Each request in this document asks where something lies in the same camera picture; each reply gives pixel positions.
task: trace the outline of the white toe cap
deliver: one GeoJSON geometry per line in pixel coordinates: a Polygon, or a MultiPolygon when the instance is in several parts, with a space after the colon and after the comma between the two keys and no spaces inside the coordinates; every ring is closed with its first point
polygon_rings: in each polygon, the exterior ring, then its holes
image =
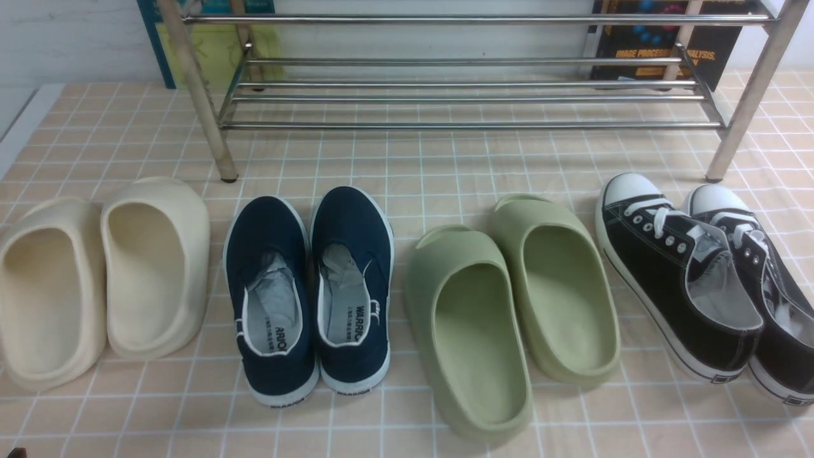
{"type": "Polygon", "coordinates": [[[719,184],[705,184],[693,191],[688,213],[702,214],[716,212],[722,209],[741,209],[749,211],[749,207],[743,203],[743,200],[728,188],[719,184]]]}
{"type": "Polygon", "coordinates": [[[658,195],[661,193],[649,179],[639,174],[621,174],[611,178],[607,184],[604,205],[610,205],[635,196],[658,195]]]}

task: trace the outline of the navy blue sneaker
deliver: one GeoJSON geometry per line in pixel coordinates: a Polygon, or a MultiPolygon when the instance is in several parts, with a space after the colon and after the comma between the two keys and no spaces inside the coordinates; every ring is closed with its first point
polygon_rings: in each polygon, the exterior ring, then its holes
{"type": "Polygon", "coordinates": [[[337,187],[314,211],[311,246],[322,380],[339,394],[366,393],[390,367],[393,231],[373,198],[337,187]]]}
{"type": "Polygon", "coordinates": [[[299,403],[319,381],[300,216],[277,197],[249,202],[226,236],[223,268],[249,390],[266,406],[299,403]]]}

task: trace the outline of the book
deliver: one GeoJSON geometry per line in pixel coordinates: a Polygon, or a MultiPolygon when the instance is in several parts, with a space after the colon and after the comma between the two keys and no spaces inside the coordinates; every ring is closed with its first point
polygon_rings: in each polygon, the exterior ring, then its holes
{"type": "MultiPolygon", "coordinates": [[[[640,2],[619,2],[618,0],[597,0],[595,11],[606,14],[684,14],[687,2],[660,2],[644,0],[640,2]]],[[[728,0],[707,0],[701,5],[699,14],[727,15],[746,14],[746,2],[728,0]]],[[[597,57],[648,58],[669,57],[680,27],[678,26],[614,26],[600,28],[597,57]]],[[[740,36],[741,27],[696,26],[687,43],[687,53],[698,70],[698,76],[715,90],[729,61],[729,56],[740,36]]],[[[590,78],[593,80],[658,80],[663,79],[664,66],[641,67],[593,67],[590,78]]],[[[686,68],[681,68],[678,77],[689,79],[686,68]]]]}
{"type": "MultiPolygon", "coordinates": [[[[169,34],[161,18],[155,0],[137,0],[144,26],[155,53],[164,84],[170,89],[185,87],[183,72],[178,59],[169,45],[169,34]]],[[[231,13],[229,0],[209,0],[203,5],[203,14],[231,13]]],[[[272,14],[274,0],[246,0],[246,13],[272,14]]],[[[240,61],[242,48],[233,25],[197,24],[189,32],[198,56],[201,71],[209,86],[216,90],[229,87],[234,71],[240,61]]],[[[279,57],[277,31],[270,25],[253,25],[254,49],[260,57],[279,57]]],[[[282,67],[263,68],[264,78],[285,79],[282,67]]]]}

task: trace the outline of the black sneaker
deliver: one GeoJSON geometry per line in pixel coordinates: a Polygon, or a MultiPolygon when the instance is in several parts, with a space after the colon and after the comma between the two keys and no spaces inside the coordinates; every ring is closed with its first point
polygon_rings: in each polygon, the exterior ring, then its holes
{"type": "Polygon", "coordinates": [[[249,202],[226,236],[223,268],[249,391],[270,407],[299,403],[319,381],[300,216],[277,197],[249,202]]]}
{"type": "Polygon", "coordinates": [[[392,229],[364,191],[337,187],[314,212],[311,245],[322,380],[339,394],[366,393],[390,367],[392,229]]]}
{"type": "Polygon", "coordinates": [[[724,231],[737,274],[766,321],[749,362],[757,385],[790,406],[814,403],[814,310],[755,214],[719,185],[696,188],[687,213],[724,231]]]}
{"type": "Polygon", "coordinates": [[[743,372],[764,322],[740,281],[724,233],[676,210],[647,178],[602,189],[597,238],[687,373],[714,384],[743,372]]]}

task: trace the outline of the shoe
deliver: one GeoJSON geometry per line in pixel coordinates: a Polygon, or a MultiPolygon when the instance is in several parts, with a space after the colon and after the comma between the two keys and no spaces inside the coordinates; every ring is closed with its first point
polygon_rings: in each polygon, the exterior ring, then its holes
{"type": "Polygon", "coordinates": [[[814,309],[794,282],[766,231],[734,192],[696,188],[686,211],[726,233],[737,274],[763,314],[766,329],[750,360],[756,385],[790,406],[814,403],[814,309]]]}
{"type": "Polygon", "coordinates": [[[149,361],[186,345],[206,312],[209,213],[184,182],[154,177],[102,208],[107,338],[122,358],[149,361]]]}
{"type": "Polygon", "coordinates": [[[305,289],[308,237],[283,199],[258,197],[232,222],[223,269],[249,391],[269,407],[301,402],[319,381],[305,289]]]}
{"type": "Polygon", "coordinates": [[[595,386],[619,366],[619,323],[602,258],[568,209],[526,194],[506,196],[488,217],[501,248],[529,351],[563,383],[595,386]]]}
{"type": "Polygon", "coordinates": [[[599,245],[680,367],[713,384],[738,377],[764,321],[737,279],[726,235],[676,210],[639,174],[605,185],[596,219],[599,245]]]}
{"type": "Polygon", "coordinates": [[[405,305],[449,427],[493,443],[522,431],[532,389],[509,271],[495,242],[465,226],[429,231],[407,266],[405,305]]]}
{"type": "Polygon", "coordinates": [[[9,377],[40,391],[87,371],[107,340],[98,209],[74,197],[34,207],[0,238],[0,265],[9,377]]]}
{"type": "Polygon", "coordinates": [[[337,187],[311,218],[322,380],[339,394],[363,394],[390,367],[387,317],[393,231],[372,197],[337,187]]]}

